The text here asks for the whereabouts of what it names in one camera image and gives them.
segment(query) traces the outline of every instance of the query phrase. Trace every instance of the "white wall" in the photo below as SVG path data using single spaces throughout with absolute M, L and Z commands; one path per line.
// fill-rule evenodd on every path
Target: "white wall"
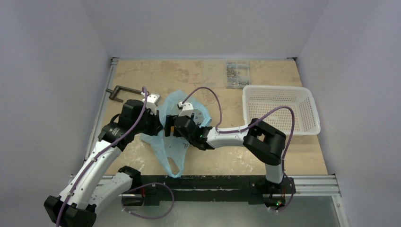
M 82 0 L 111 56 L 296 57 L 328 0 Z
M 109 64 L 79 0 L 1 0 L 0 226 L 54 226 L 43 202 L 82 165 Z
M 352 227 L 399 226 L 401 1 L 331 0 L 298 57 Z

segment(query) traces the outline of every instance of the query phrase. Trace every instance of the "white mesh basket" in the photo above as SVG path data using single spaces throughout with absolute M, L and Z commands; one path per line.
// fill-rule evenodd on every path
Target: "white mesh basket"
M 320 133 L 320 120 L 312 93 L 305 87 L 285 86 L 245 86 L 242 93 L 245 124 L 253 118 L 261 118 L 275 107 L 286 105 L 294 110 L 294 135 L 317 135 Z M 286 135 L 291 131 L 291 113 L 279 109 L 263 121 L 281 130 Z

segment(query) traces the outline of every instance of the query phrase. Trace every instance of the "plastic bag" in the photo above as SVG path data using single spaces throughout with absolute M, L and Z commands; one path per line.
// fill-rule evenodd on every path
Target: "plastic bag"
M 159 111 L 160 122 L 164 126 L 166 124 L 167 115 L 178 115 L 181 110 L 178 109 L 177 104 L 182 102 L 188 95 L 181 90 L 170 93 L 164 103 L 157 109 Z M 196 124 L 201 126 L 209 126 L 211 117 L 209 111 L 204 105 L 198 102 L 196 98 L 190 97 L 188 99 L 193 105 Z M 184 170 L 185 154 L 189 147 L 189 142 L 185 139 L 171 136 L 165 137 L 164 130 L 160 131 L 157 136 L 149 136 L 141 134 L 140 139 L 146 143 L 149 143 L 159 160 L 159 163 L 163 166 L 164 170 L 170 177 L 180 177 Z M 167 158 L 170 157 L 177 165 L 179 172 L 175 175 L 171 171 L 170 164 Z

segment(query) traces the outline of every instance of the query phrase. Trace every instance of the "wooden board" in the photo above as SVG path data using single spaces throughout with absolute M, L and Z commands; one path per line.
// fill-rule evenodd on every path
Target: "wooden board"
M 294 61 L 249 61 L 250 77 L 253 85 L 302 86 Z M 113 81 L 113 87 L 121 85 L 140 89 L 146 86 L 162 98 L 175 90 L 187 94 L 201 86 L 202 61 L 126 61 L 120 60 Z M 223 122 L 221 127 L 233 127 L 244 124 L 242 113 L 242 90 L 213 89 L 221 102 Z M 216 99 L 207 90 L 199 90 L 194 95 L 209 110 L 211 125 L 219 120 Z M 142 99 L 142 97 L 120 92 L 119 98 Z M 122 103 L 108 100 L 103 125 L 120 113 Z M 113 175 L 124 166 L 132 166 L 143 175 L 165 175 L 149 144 L 142 142 L 139 135 L 130 143 L 124 152 L 112 163 L 106 174 Z M 178 169 L 170 161 L 173 173 Z M 326 175 L 317 136 L 294 136 L 286 157 L 286 172 L 289 175 Z M 186 157 L 184 175 L 263 175 L 264 164 L 246 148 L 225 147 L 201 151 L 190 146 Z

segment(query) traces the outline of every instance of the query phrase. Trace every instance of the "small plastic bag of screws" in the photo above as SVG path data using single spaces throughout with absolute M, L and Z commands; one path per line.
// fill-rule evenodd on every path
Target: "small plastic bag of screws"
M 251 84 L 249 77 L 249 61 L 226 61 L 226 88 L 243 89 Z

